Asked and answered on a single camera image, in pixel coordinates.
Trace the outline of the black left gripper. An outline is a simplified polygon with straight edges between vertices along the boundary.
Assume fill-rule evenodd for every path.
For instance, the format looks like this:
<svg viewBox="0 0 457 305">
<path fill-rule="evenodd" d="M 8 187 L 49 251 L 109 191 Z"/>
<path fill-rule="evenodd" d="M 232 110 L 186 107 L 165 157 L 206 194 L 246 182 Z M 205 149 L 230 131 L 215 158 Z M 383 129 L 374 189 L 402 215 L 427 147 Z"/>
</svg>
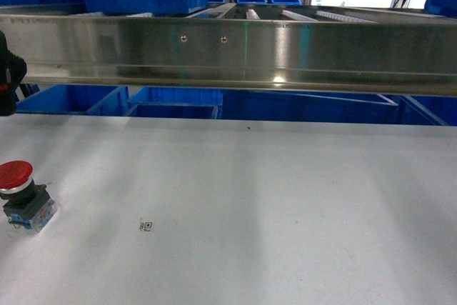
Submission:
<svg viewBox="0 0 457 305">
<path fill-rule="evenodd" d="M 6 36 L 1 31 L 1 116 L 16 112 L 16 89 L 26 73 L 26 62 L 9 51 Z"/>
</svg>

